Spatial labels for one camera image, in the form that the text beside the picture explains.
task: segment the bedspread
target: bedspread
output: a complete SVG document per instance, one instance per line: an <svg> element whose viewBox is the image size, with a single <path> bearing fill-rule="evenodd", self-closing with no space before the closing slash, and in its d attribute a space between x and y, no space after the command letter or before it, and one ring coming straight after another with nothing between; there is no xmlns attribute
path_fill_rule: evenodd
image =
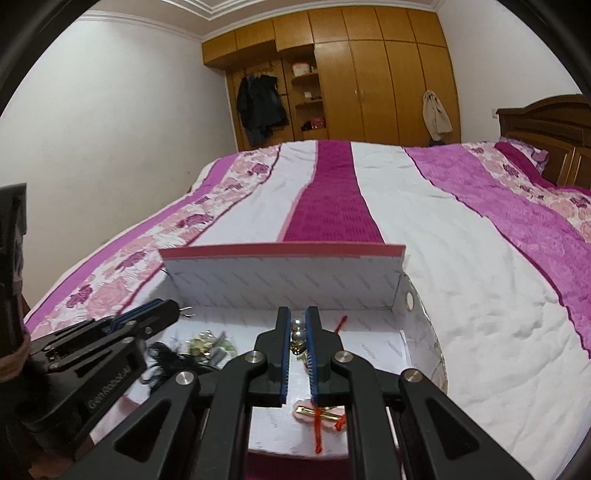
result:
<svg viewBox="0 0 591 480"><path fill-rule="evenodd" d="M535 478L553 479L591 424L591 196L549 185L524 158L509 144L307 141L218 160L64 275L27 326L36 338L149 300L164 246L406 244L449 396Z"/></svg>

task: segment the hanging coat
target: hanging coat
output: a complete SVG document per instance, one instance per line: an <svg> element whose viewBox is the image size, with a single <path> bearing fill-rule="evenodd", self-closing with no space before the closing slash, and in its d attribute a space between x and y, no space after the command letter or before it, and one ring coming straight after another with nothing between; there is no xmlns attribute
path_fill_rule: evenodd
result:
<svg viewBox="0 0 591 480"><path fill-rule="evenodd" d="M452 123L441 100L431 90L427 90L423 95L423 118L433 140L441 140L441 134L453 131Z"/></svg>
<svg viewBox="0 0 591 480"><path fill-rule="evenodd" d="M240 82L236 110L252 147L260 147L273 134L271 127L288 125L277 93L277 77L245 77Z"/></svg>

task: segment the black jacket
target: black jacket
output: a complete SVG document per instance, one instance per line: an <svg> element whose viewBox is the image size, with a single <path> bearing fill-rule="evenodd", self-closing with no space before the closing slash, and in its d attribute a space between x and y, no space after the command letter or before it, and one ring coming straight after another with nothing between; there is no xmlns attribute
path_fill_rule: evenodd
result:
<svg viewBox="0 0 591 480"><path fill-rule="evenodd" d="M277 93L277 77L245 77L240 82L236 110L248 142L260 147L272 135L271 127L287 125L287 115Z"/></svg>

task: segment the black cable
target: black cable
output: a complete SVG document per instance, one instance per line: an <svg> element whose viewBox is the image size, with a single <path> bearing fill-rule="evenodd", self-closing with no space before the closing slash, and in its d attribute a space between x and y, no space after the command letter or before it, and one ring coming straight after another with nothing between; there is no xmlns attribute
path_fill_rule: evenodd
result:
<svg viewBox="0 0 591 480"><path fill-rule="evenodd" d="M144 385L150 386L150 394L179 372L187 370L194 372L199 379L199 375L219 370L216 367L200 364L197 357L193 355L174 352L162 342L150 345L148 356L155 361L155 364L150 368L152 375L148 378L141 378L140 381Z"/></svg>

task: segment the wooden wardrobe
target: wooden wardrobe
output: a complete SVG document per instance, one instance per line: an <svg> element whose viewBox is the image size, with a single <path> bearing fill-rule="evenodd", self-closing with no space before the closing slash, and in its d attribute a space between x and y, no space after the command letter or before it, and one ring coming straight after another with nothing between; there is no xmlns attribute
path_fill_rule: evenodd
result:
<svg viewBox="0 0 591 480"><path fill-rule="evenodd" d="M308 105L291 64L317 67L322 101ZM460 115L447 44L437 14L397 7L334 7L296 12L228 32L203 44L205 65L227 72L239 149L250 146L236 113L239 82L245 75L278 77L278 91L290 125L274 131L267 144L305 138L428 145L423 94L433 90L450 117L459 142ZM323 115L326 130L302 132L302 120Z"/></svg>

